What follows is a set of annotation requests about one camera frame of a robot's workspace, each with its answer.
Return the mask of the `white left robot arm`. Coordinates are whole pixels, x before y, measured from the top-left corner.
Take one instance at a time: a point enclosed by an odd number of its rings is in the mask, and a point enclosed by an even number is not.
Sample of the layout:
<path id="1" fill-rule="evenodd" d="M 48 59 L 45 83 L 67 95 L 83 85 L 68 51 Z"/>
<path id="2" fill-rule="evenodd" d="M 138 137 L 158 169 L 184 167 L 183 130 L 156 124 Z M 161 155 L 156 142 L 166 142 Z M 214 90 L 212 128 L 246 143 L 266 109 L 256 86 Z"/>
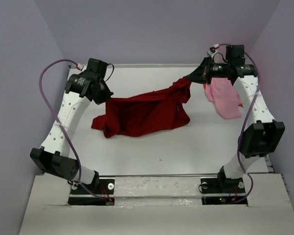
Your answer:
<path id="1" fill-rule="evenodd" d="M 40 147 L 31 150 L 30 157 L 44 173 L 76 183 L 88 194 L 94 195 L 99 186 L 99 173 L 82 165 L 72 139 L 89 104 L 94 102 L 100 105 L 113 95 L 105 79 L 109 64 L 90 58 L 86 68 L 83 68 L 70 60 L 80 72 L 67 79 L 62 103 L 56 112 L 43 91 L 42 79 L 48 69 L 60 62 L 57 60 L 49 64 L 39 77 L 40 94 L 54 117 L 54 123 Z"/>

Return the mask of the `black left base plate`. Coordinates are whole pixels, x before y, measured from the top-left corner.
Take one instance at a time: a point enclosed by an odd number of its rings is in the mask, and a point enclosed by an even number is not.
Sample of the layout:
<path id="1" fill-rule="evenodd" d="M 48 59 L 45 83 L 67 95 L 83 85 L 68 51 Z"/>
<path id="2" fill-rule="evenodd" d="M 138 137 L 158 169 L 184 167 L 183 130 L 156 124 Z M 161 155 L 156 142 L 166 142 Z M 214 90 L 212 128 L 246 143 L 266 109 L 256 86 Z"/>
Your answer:
<path id="1" fill-rule="evenodd" d="M 75 181 L 68 181 L 70 193 L 68 204 L 71 206 L 113 206 L 115 204 L 115 178 L 100 177 L 98 186 L 83 188 Z"/>

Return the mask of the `dark red t shirt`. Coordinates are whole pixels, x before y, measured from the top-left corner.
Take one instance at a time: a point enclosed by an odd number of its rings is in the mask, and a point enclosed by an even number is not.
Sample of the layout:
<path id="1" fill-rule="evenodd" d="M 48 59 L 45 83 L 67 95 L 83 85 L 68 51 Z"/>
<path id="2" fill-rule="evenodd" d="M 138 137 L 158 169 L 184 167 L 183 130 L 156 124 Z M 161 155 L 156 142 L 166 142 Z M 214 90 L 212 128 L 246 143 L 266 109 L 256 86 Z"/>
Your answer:
<path id="1" fill-rule="evenodd" d="M 191 82 L 184 77 L 162 90 L 128 98 L 112 98 L 105 103 L 105 114 L 93 119 L 91 128 L 106 138 L 115 135 L 141 137 L 173 130 L 190 122 L 183 108 L 191 97 Z"/>

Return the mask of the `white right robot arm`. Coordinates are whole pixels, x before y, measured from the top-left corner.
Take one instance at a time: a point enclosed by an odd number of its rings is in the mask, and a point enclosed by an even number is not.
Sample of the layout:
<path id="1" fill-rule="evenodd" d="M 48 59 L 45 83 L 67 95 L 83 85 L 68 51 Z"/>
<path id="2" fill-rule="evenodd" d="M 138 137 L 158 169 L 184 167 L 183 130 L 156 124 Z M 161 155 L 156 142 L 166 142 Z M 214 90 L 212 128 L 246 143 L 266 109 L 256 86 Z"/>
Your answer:
<path id="1" fill-rule="evenodd" d="M 186 79 L 205 85 L 211 85 L 213 78 L 228 79 L 241 98 L 246 115 L 236 154 L 221 167 L 216 178 L 202 179 L 200 186 L 203 194 L 243 193 L 243 175 L 255 162 L 276 150 L 285 125 L 270 113 L 260 91 L 257 66 L 255 62 L 245 62 L 250 56 L 244 45 L 225 44 L 223 63 L 214 60 L 219 47 L 219 44 L 210 47 L 207 57 Z"/>

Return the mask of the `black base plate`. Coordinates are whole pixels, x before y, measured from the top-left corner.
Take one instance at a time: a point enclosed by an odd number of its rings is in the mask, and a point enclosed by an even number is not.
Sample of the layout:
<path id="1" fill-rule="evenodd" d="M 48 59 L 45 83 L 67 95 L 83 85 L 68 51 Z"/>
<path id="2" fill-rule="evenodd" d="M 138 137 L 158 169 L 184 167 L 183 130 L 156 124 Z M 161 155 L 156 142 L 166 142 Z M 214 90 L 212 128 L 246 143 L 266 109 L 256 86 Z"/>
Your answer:
<path id="1" fill-rule="evenodd" d="M 98 186 L 83 188 L 75 181 L 68 181 L 70 193 L 68 204 L 71 206 L 113 206 L 115 204 L 115 178 L 100 177 Z"/>
<path id="2" fill-rule="evenodd" d="M 217 178 L 201 178 L 198 191 L 204 206 L 248 204 L 242 178 L 230 180 L 224 186 L 221 186 Z"/>

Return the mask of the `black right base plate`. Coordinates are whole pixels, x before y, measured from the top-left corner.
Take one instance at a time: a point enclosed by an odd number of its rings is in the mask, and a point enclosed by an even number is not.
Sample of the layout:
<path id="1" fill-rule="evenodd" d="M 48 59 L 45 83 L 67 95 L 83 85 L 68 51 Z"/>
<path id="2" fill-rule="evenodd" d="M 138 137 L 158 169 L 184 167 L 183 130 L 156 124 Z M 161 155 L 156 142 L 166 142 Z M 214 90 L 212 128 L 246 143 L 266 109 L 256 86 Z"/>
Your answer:
<path id="1" fill-rule="evenodd" d="M 201 178 L 198 191 L 204 206 L 248 204 L 242 178 L 230 180 L 224 186 L 221 186 L 217 178 Z"/>

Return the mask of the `pink t shirt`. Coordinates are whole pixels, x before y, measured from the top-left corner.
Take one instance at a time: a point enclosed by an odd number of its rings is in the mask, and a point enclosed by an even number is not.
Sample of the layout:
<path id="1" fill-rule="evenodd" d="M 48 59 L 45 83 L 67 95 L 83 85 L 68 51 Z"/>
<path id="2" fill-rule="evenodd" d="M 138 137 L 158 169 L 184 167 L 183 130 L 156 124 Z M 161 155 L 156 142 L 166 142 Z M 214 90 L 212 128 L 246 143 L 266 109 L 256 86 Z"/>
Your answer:
<path id="1" fill-rule="evenodd" d="M 227 78 L 212 78 L 211 84 L 214 107 L 223 119 L 241 118 L 238 105 L 238 93 Z"/>

